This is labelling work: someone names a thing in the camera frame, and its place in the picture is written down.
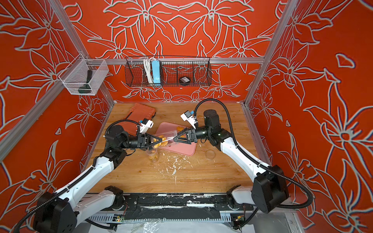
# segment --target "black wire basket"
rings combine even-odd
[[[145,58],[160,63],[160,83],[149,83],[144,68]],[[209,57],[188,56],[135,56],[126,57],[126,84],[128,86],[210,86],[211,64]]]

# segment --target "orange wall panel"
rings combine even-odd
[[[118,59],[158,54],[264,56],[286,5],[283,0],[62,0],[61,3],[91,57]],[[229,89],[215,95],[223,101],[242,101],[258,65],[213,67],[214,81],[208,90],[130,88],[125,84],[123,69],[120,65],[111,66],[112,76],[105,81],[117,101],[199,100],[210,95],[211,89]],[[134,96],[137,90],[145,94]]]
[[[0,140],[78,55],[47,1],[0,4]]]
[[[0,3],[0,140],[50,91],[78,55],[48,1]],[[109,104],[63,90],[0,163],[0,232],[83,169]],[[32,219],[21,232],[34,232]]]
[[[306,232],[373,231],[372,21],[369,1],[301,0],[250,102],[273,164],[314,194]]]
[[[80,174],[108,111],[101,91],[79,96],[64,89],[57,96],[0,163],[1,232],[12,232],[44,192]],[[28,219],[21,232],[34,232],[31,226]]]

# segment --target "orange box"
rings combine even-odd
[[[144,118],[151,120],[156,114],[156,110],[152,107],[135,103],[135,105],[129,110],[129,113],[123,119],[134,120],[140,122]],[[136,135],[137,126],[131,122],[120,122],[118,125],[121,125],[125,131],[131,135]]]

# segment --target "plastic sheet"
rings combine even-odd
[[[241,231],[233,230],[223,223],[198,223],[191,221],[153,221],[146,223],[121,224],[118,225],[117,233],[237,233]],[[253,225],[246,225],[242,228],[242,233],[255,233]]]

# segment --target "wooden tabletop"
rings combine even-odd
[[[134,103],[117,103],[109,116],[105,129],[113,122],[127,115]],[[154,126],[147,132],[154,134],[161,122],[171,122],[190,126],[180,115],[194,110],[196,103],[145,103],[156,109],[152,119]],[[242,107],[238,103],[226,104],[233,124],[237,141],[248,151],[257,156],[257,152],[246,124]],[[204,124],[203,112],[214,109],[220,117],[222,128],[229,131],[226,113],[220,104],[204,103],[200,105],[197,119]],[[105,130],[101,133],[93,155],[99,156],[105,147]],[[213,150],[215,158],[208,160],[206,151]],[[194,155],[186,156],[159,149],[159,160],[151,162],[145,151],[136,152],[126,157],[114,171],[102,178],[90,192],[101,192],[105,187],[113,185],[127,193],[220,193],[226,192],[235,185],[252,186],[249,176],[226,154],[213,147],[209,141],[197,143]]]

